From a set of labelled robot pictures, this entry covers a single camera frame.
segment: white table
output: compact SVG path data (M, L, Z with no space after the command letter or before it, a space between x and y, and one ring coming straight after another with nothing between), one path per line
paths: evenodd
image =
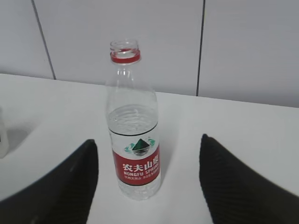
M211 224L199 173L203 133L299 195L299 109L158 93L163 183L137 202L119 191L104 117L105 88L0 75L11 145L0 160L0 199L21 190L95 139L100 175L88 224Z

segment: water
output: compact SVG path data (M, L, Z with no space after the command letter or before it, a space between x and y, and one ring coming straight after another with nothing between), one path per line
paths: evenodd
M112 111L108 115L108 126L111 134L113 150L129 159L142 159L136 155L126 154L123 148L128 142L146 139L148 136L156 140L158 146L157 111L143 105L127 105ZM135 200L143 200L154 195L159 187L161 174L152 182L142 186L131 186L118 179L122 192Z

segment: white object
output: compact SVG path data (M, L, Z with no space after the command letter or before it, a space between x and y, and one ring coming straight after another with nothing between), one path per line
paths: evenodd
M199 96L299 107L299 1L208 0Z
M30 0L2 0L0 72L53 79Z
M105 84L108 44L130 37L156 91L196 95L203 0L35 3L58 80Z
M2 116L0 115L0 159L4 158L9 151L7 132Z
M100 175L88 224L212 224L199 182L204 133L299 196L299 109L159 92L157 99L162 185L138 202L117 186L104 86L0 75L7 130L28 132L0 160L0 200L51 171L86 139L95 139Z
M118 184L130 198L147 199L161 184L157 97L137 69L137 41L113 41L110 49L116 68L106 82L106 118Z

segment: bottle mouth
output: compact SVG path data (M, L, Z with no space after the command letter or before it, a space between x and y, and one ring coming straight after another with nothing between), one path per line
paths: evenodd
M110 43L111 61L118 64L134 63L141 59L137 40L124 39Z

